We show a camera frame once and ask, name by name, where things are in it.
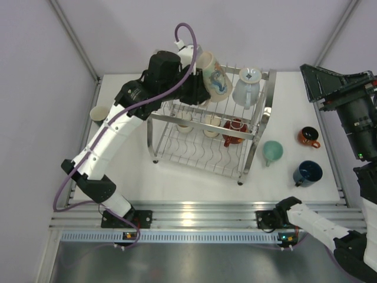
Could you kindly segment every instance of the two-tier drying rack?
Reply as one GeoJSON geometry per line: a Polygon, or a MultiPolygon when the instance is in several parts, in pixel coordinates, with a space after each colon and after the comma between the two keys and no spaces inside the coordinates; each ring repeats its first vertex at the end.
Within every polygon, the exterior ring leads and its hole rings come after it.
{"type": "MultiPolygon", "coordinates": [[[[237,67],[222,66],[231,77],[232,84],[238,80],[241,70],[237,67]]],[[[189,106],[178,100],[164,102],[161,109],[152,113],[147,121],[147,144],[153,162],[169,160],[183,165],[208,170],[223,176],[237,179],[239,185],[245,182],[259,140],[267,126],[272,110],[275,90],[276,70],[262,73],[261,91],[257,103],[249,110],[237,105],[232,96],[218,103],[210,103],[206,108],[189,106]],[[191,113],[192,120],[177,118],[178,111],[191,113]],[[206,116],[221,118],[220,126],[204,122],[206,116]],[[247,124],[248,133],[224,128],[232,119],[241,118],[247,124]],[[153,147],[153,119],[166,122],[156,149],[153,147]],[[177,124],[192,127],[188,134],[180,133],[177,124]],[[209,138],[203,130],[215,131],[219,135],[209,138]],[[223,134],[244,139],[240,144],[224,147],[223,134]]]]}

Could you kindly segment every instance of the dark blue mug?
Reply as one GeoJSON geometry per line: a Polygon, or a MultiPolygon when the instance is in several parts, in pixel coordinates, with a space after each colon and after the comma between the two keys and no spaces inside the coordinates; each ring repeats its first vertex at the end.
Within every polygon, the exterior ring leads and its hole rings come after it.
{"type": "Polygon", "coordinates": [[[307,160],[302,162],[293,173],[293,180],[296,182],[296,187],[309,187],[319,181],[322,175],[322,168],[317,163],[307,160]]]}

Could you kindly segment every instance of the table surface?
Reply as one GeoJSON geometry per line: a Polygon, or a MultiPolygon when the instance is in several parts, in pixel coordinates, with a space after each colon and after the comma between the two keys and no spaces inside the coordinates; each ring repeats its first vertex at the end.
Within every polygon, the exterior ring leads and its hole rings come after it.
{"type": "MultiPolygon", "coordinates": [[[[122,85],[139,77],[139,74],[105,75],[97,105],[111,107],[122,85]]],[[[161,136],[164,124],[154,121],[154,133],[158,133],[155,136],[161,136]]],[[[165,160],[154,164],[147,150],[146,123],[125,141],[110,161],[106,175],[128,200],[277,202],[295,196],[310,203],[336,203],[339,201],[338,189],[321,133],[320,149],[303,146],[296,140],[297,133],[305,126],[320,132],[302,76],[300,72],[278,72],[272,114],[243,186],[238,186],[234,179],[165,160]],[[268,140],[277,140],[284,148],[283,157],[270,167],[265,166],[262,156],[263,144],[268,140]],[[292,174],[304,160],[320,164],[323,177],[311,187],[295,187],[292,174]]],[[[97,130],[98,126],[92,123],[89,139],[97,130]]],[[[74,199],[88,198],[77,189],[74,199]]]]}

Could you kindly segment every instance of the cup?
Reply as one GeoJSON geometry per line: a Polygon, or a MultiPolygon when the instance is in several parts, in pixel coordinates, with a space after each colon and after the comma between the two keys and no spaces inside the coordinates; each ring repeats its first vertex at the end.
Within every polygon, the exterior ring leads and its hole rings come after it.
{"type": "MultiPolygon", "coordinates": [[[[176,117],[179,118],[179,119],[186,120],[186,121],[191,121],[193,119],[193,116],[191,115],[191,113],[187,112],[187,111],[178,111],[176,117]]],[[[191,132],[193,130],[193,128],[188,127],[188,126],[184,126],[184,125],[177,125],[177,130],[180,133],[188,134],[189,132],[191,132]]]]}
{"type": "MultiPolygon", "coordinates": [[[[249,130],[247,129],[247,124],[245,124],[240,118],[235,118],[232,121],[227,121],[224,125],[224,128],[234,131],[242,131],[244,133],[249,132],[249,130]]],[[[224,147],[229,147],[230,144],[239,144],[244,140],[239,137],[227,136],[226,134],[224,134],[223,137],[225,139],[224,147]]]]}
{"type": "Polygon", "coordinates": [[[305,127],[297,135],[297,139],[301,144],[312,146],[315,149],[320,148],[320,143],[317,141],[318,137],[319,133],[313,127],[305,127]]]}
{"type": "MultiPolygon", "coordinates": [[[[221,118],[218,116],[212,116],[212,115],[207,115],[206,118],[204,119],[204,122],[208,125],[216,126],[218,127],[221,123],[221,118]]],[[[219,133],[216,133],[215,131],[207,131],[203,130],[203,133],[210,138],[217,137],[219,133]]]]}
{"type": "Polygon", "coordinates": [[[95,106],[90,110],[89,116],[95,124],[101,127],[109,112],[109,108],[106,106],[95,106]]]}
{"type": "Polygon", "coordinates": [[[204,51],[196,61],[196,67],[203,70],[204,86],[211,95],[211,102],[225,100],[232,93],[232,82],[211,52],[204,51]]]}
{"type": "Polygon", "coordinates": [[[248,110],[258,100],[262,72],[258,68],[244,68],[240,70],[239,77],[233,91],[233,100],[248,110]]]}
{"type": "Polygon", "coordinates": [[[309,187],[322,178],[322,168],[314,161],[304,161],[293,173],[296,187],[309,187]]]}
{"type": "Polygon", "coordinates": [[[283,146],[277,141],[266,141],[263,146],[263,156],[266,159],[266,166],[269,167],[271,162],[282,158],[283,152],[283,146]]]}

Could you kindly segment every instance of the gray floor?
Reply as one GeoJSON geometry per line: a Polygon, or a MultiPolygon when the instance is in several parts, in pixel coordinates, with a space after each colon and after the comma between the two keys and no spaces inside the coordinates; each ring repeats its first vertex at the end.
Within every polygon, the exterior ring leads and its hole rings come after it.
{"type": "MultiPolygon", "coordinates": [[[[62,243],[66,264],[97,243],[62,243]]],[[[238,244],[139,244],[121,252],[110,246],[88,254],[65,269],[57,259],[52,282],[305,282],[351,281],[333,264],[324,246],[313,238],[293,252],[238,244]]]]}

